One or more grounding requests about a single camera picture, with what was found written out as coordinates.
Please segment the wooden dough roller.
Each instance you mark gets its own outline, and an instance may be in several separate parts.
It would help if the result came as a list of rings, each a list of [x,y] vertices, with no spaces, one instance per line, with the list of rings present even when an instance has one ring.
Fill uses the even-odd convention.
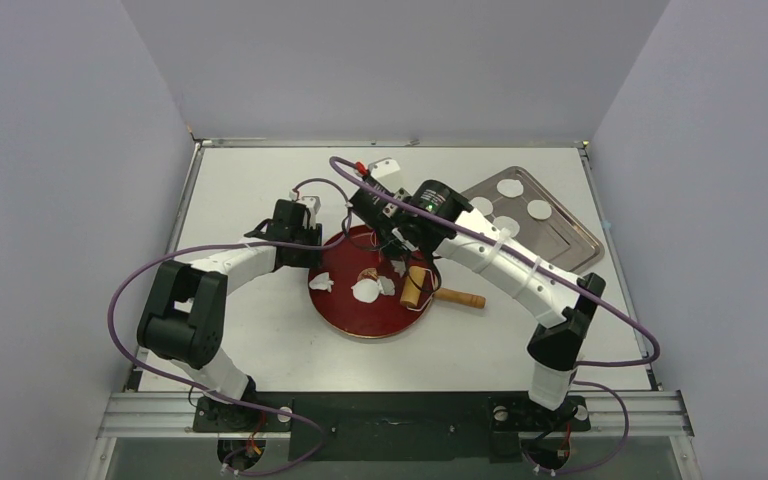
[[[410,266],[400,295],[399,304],[411,311],[424,310],[433,300],[440,300],[474,309],[484,309],[486,298],[477,294],[443,288],[433,272],[425,267]]]

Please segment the round cut dough wrapper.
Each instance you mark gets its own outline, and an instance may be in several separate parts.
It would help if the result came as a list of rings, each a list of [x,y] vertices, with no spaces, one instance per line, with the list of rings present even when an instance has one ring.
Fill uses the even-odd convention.
[[[363,278],[357,281],[351,287],[352,296],[355,300],[365,304],[371,304],[380,296],[380,285],[377,280]]]

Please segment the round red lacquer tray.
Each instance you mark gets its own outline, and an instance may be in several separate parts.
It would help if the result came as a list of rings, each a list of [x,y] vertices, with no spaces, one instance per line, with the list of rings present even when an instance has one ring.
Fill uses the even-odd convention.
[[[405,276],[394,296],[380,294],[371,304],[354,299],[351,287],[363,278],[377,280],[376,267],[387,258],[372,250],[379,243],[369,227],[353,226],[349,233],[348,240],[339,234],[329,239],[330,248],[322,254],[321,266],[308,272],[308,282],[322,272],[329,272],[334,280],[331,292],[308,287],[315,310],[331,326],[351,336],[376,339],[401,333],[417,322],[424,310],[411,311],[399,304]]]

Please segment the white dough piece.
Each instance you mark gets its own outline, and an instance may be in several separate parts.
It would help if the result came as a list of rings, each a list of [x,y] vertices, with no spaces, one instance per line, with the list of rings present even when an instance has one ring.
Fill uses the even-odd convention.
[[[319,273],[308,282],[309,289],[314,291],[331,292],[333,286],[334,280],[329,272]]]

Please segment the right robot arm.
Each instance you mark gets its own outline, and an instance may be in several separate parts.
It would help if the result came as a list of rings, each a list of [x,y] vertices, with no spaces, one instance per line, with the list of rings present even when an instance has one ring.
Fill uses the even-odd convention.
[[[449,186],[423,182],[414,194],[394,192],[371,174],[350,204],[385,243],[390,257],[416,253],[428,263],[454,261],[509,295],[536,320],[526,350],[534,361],[526,418],[548,427],[570,408],[567,395],[581,348],[595,316],[605,281],[579,277],[544,262],[511,234],[494,226],[469,200]]]

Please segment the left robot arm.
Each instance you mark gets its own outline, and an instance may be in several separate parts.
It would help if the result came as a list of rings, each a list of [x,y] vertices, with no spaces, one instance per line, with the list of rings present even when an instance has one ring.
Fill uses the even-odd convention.
[[[321,264],[320,200],[279,200],[273,214],[247,233],[251,244],[194,261],[158,267],[137,327],[138,344],[173,362],[206,387],[197,410],[235,430],[258,424],[256,384],[221,348],[226,298],[253,279],[283,267]]]

